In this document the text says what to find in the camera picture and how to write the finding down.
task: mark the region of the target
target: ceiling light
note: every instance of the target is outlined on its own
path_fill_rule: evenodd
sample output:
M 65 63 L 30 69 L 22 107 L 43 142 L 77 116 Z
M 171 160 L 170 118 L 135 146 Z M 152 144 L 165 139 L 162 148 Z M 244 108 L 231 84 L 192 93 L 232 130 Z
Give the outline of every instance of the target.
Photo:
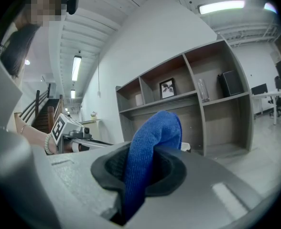
M 70 91 L 70 96 L 71 96 L 71 98 L 75 98 L 75 93 L 76 93 L 75 90 L 71 90 L 71 91 Z
M 74 57 L 72 81 L 76 81 L 78 79 L 78 72 L 79 72 L 81 59 L 82 59 L 81 56 L 75 56 Z
M 265 3 L 264 9 L 277 13 L 275 7 L 269 2 Z
M 245 1 L 243 0 L 224 1 L 224 2 L 210 3 L 206 5 L 199 5 L 198 10 L 200 14 L 206 14 L 219 10 L 242 9 L 244 6 L 245 6 Z

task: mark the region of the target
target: white wall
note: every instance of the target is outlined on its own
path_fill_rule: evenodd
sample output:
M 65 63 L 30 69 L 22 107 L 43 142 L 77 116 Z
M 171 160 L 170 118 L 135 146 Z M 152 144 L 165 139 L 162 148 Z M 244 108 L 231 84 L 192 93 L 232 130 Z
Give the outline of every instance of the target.
M 123 141 L 115 87 L 122 86 L 159 63 L 193 47 L 216 40 L 198 16 L 172 0 L 149 0 L 114 33 L 100 54 L 82 102 L 82 119 L 95 111 L 102 119 L 103 141 Z
M 80 111 L 79 111 L 79 113 L 78 113 L 78 117 L 79 117 L 79 121 L 80 121 L 80 122 L 82 122 L 82 121 L 83 121 L 83 119 L 82 119 L 81 110 L 80 110 Z
M 272 43 L 258 43 L 234 48 L 242 68 L 245 71 L 249 87 L 266 83 L 268 91 L 276 89 L 274 78 L 278 75 L 271 53 L 276 51 Z M 263 110 L 272 108 L 270 99 L 262 99 Z M 260 112 L 259 102 L 253 103 L 254 113 Z
M 80 122 L 79 115 L 70 113 L 70 117 L 72 117 L 72 118 L 73 118 L 74 120 L 76 120 L 77 122 Z
M 22 82 L 22 97 L 20 99 L 21 109 L 24 109 L 35 99 L 36 91 L 40 90 L 40 95 L 45 92 L 48 88 L 48 85 L 44 82 Z M 46 98 L 39 106 L 39 111 L 43 108 L 43 106 L 48 101 Z M 31 124 L 35 118 L 35 113 L 32 114 L 30 119 L 28 120 L 28 124 Z
M 50 83 L 49 99 L 56 99 L 56 84 Z

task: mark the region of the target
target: blue cloth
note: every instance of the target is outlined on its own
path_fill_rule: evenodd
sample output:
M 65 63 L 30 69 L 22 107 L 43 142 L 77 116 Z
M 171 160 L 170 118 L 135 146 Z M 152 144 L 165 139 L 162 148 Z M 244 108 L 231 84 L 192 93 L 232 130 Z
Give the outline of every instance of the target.
M 181 149 L 182 128 L 178 116 L 159 111 L 135 133 L 130 145 L 124 182 L 125 216 L 129 220 L 145 199 L 145 189 L 150 183 L 153 147 L 163 145 Z

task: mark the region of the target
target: stair railing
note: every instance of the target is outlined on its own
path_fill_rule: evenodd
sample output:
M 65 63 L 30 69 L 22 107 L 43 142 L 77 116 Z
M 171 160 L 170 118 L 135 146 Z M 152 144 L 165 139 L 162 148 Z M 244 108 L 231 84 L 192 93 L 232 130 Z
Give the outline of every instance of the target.
M 54 126 L 55 120 L 62 113 L 62 109 L 63 109 L 63 96 L 60 95 L 60 99 L 58 101 L 58 104 L 55 107 L 55 110 L 54 110 L 54 107 L 52 107 L 52 106 L 48 106 L 48 108 L 47 108 L 49 132 L 51 132 L 51 130 Z
M 35 99 L 25 108 L 25 110 L 19 115 L 19 117 L 22 117 L 22 120 L 25 122 L 28 122 L 32 114 L 35 112 L 35 117 L 39 114 L 39 106 L 40 104 L 46 99 L 49 98 L 50 93 L 50 86 L 48 85 L 48 89 L 40 94 L 40 90 L 36 91 L 36 97 Z

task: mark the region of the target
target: woman's arm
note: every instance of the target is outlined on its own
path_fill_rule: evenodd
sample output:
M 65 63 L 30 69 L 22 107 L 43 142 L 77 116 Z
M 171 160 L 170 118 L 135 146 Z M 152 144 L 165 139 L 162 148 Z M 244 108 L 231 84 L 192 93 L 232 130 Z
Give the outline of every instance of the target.
M 14 114 L 15 124 L 16 124 L 16 130 L 17 133 L 21 133 L 21 129 L 23 126 L 25 126 L 27 123 L 24 122 L 21 118 L 19 118 L 18 114 Z M 33 128 L 30 125 L 25 126 L 25 128 L 22 131 L 22 135 L 27 138 L 28 142 L 31 145 L 38 145 L 44 148 L 45 145 L 45 139 L 47 137 L 47 134 L 44 132 L 40 132 L 39 130 Z M 51 137 L 49 138 L 49 144 L 48 144 L 49 150 L 56 154 L 56 146 L 54 139 Z

